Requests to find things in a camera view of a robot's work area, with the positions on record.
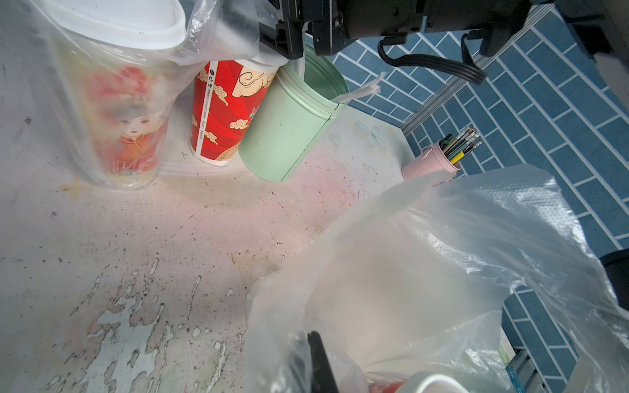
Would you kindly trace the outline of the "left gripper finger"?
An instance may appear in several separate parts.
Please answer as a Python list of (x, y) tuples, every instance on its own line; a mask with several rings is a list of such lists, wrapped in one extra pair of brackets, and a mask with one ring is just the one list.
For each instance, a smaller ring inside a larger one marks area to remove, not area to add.
[(308, 342), (312, 362), (311, 392), (339, 393), (321, 336), (312, 331), (308, 334)]

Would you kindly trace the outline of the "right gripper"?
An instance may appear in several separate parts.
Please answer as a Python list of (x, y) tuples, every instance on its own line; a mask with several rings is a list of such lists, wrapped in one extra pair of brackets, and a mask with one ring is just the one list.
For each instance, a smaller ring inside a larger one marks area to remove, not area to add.
[(262, 1), (260, 41), (289, 60), (302, 57), (303, 34), (311, 35), (317, 55), (332, 56), (358, 39), (389, 37), (404, 44), (407, 36), (466, 31), (492, 56), (524, 27), (529, 1)]

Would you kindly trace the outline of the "orange cup white lid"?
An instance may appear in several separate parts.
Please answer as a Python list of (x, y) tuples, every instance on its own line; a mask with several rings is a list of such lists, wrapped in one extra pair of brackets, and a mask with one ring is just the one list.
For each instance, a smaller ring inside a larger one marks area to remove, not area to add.
[(43, 1), (77, 152), (107, 188), (157, 177), (175, 93), (169, 56), (186, 37), (177, 1)]

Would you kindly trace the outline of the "clear plastic carrier bag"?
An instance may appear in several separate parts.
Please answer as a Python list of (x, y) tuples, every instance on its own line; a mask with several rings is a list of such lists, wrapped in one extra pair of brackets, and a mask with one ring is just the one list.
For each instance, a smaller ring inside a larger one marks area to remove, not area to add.
[(176, 98), (211, 61), (259, 51), (256, 1), (4, 1), (45, 116), (103, 188), (157, 177)]

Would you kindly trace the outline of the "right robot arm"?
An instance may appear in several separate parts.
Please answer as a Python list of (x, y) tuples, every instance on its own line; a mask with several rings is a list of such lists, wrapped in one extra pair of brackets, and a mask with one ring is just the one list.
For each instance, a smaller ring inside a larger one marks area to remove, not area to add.
[[(534, 1), (257, 1), (260, 40), (289, 60), (304, 53), (303, 34), (314, 51), (331, 56), (357, 39), (379, 37), (378, 55), (390, 66), (437, 70), (480, 85), (486, 74), (474, 62), (468, 40), (481, 43), (483, 57), (498, 54), (524, 28)], [(563, 22), (589, 58), (604, 55), (628, 66), (626, 1), (556, 1)], [(389, 57), (385, 49), (405, 44), (409, 35), (461, 31), (461, 61), (432, 55)]]

